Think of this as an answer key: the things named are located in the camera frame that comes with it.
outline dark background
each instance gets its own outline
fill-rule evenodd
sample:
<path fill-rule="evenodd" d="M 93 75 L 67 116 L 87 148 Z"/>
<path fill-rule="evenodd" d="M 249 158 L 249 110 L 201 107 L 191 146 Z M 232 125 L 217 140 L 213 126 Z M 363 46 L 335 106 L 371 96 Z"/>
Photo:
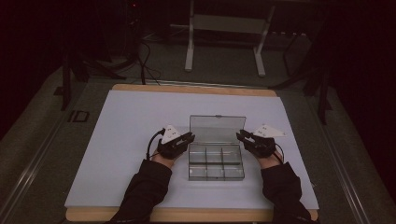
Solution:
<path fill-rule="evenodd" d="M 145 1 L 141 5 L 145 22 L 153 30 L 167 35 L 169 23 L 188 24 L 188 2 Z M 337 89 L 377 171 L 396 201 L 393 178 L 396 173 L 393 162 L 396 159 L 396 97 L 393 93 L 396 90 L 393 61 L 396 8 L 391 1 L 350 3 L 354 7 L 337 8 L 328 18 L 317 51 L 327 52 L 338 46 L 332 51 L 336 63 L 332 66 L 331 84 Z M 97 58 L 108 56 L 106 34 L 100 29 L 101 20 L 93 4 L 92 0 L 0 3 L 0 138 L 47 76 L 61 66 L 65 48 L 73 46 Z M 122 13 L 117 7 L 109 7 L 109 10 L 109 15 Z M 277 11 L 271 26 L 273 31 L 293 29 L 295 23 L 287 23 L 285 19 L 288 10 Z M 238 8 L 236 11 L 242 13 L 241 16 L 257 13 Z"/>

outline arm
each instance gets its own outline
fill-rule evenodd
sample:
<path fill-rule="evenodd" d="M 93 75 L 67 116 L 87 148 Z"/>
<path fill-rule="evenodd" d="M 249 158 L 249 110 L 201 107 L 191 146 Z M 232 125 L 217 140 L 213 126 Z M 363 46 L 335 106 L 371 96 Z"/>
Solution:
<path fill-rule="evenodd" d="M 280 164 L 274 157 L 258 159 L 262 168 L 263 195 L 274 204 L 274 223 L 300 224 L 311 221 L 309 212 L 300 202 L 300 178 L 290 164 Z"/>
<path fill-rule="evenodd" d="M 120 210 L 107 224 L 149 223 L 153 207 L 163 201 L 168 191 L 174 162 L 159 154 L 151 161 L 143 160 L 125 191 Z"/>

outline open transparent lid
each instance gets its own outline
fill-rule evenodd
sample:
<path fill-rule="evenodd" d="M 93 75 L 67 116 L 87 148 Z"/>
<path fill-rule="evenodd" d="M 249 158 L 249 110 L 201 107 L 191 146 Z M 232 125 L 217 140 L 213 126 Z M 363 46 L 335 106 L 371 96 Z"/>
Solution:
<path fill-rule="evenodd" d="M 190 132 L 195 144 L 238 144 L 236 133 L 244 129 L 246 117 L 190 116 Z"/>

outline gray carpet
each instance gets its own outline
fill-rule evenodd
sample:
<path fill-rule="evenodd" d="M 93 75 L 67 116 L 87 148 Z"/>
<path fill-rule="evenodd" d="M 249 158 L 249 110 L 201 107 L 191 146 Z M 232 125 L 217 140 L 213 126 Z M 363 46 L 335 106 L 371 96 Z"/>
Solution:
<path fill-rule="evenodd" d="M 253 53 L 249 48 L 196 46 L 193 71 L 184 72 L 186 46 L 178 43 L 149 42 L 151 53 L 147 66 L 159 80 L 249 86 L 265 89 L 287 78 L 281 58 L 281 47 L 287 43 L 284 36 L 271 36 L 262 54 L 267 77 L 257 77 Z M 305 48 L 294 49 L 289 54 L 296 64 Z M 121 72 L 128 77 L 124 82 L 138 83 L 138 66 Z M 64 201 L 78 170 L 85 148 L 90 141 L 106 94 L 119 81 L 92 74 L 88 84 L 73 82 L 74 100 L 65 112 L 59 109 L 62 99 L 53 96 L 61 85 L 60 71 L 48 78 L 29 104 L 20 119 L 3 138 L 0 146 L 0 205 L 16 185 L 23 169 L 39 150 L 43 142 L 49 142 L 47 153 L 37 167 L 30 186 L 16 202 L 9 223 L 69 223 L 64 219 Z M 317 97 L 305 97 L 299 82 L 277 94 L 281 97 L 290 124 L 301 150 L 307 172 L 318 197 L 321 223 L 396 223 L 396 208 L 389 198 L 374 166 L 364 149 L 346 111 L 330 91 L 332 110 L 327 112 L 328 125 L 323 126 L 316 116 Z M 66 122 L 71 110 L 90 112 L 85 123 Z M 61 123 L 59 129 L 52 127 Z M 344 174 L 337 171 L 336 159 L 342 162 Z M 359 196 L 363 213 L 356 214 L 349 202 L 351 180 L 353 192 Z"/>

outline plastic box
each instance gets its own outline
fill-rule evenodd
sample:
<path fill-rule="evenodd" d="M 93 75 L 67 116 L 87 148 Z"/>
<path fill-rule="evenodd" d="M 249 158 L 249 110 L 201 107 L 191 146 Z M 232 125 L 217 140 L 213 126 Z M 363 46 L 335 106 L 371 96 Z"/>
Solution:
<path fill-rule="evenodd" d="M 245 178 L 239 140 L 235 133 L 245 117 L 191 116 L 195 140 L 189 146 L 189 180 L 228 181 Z"/>

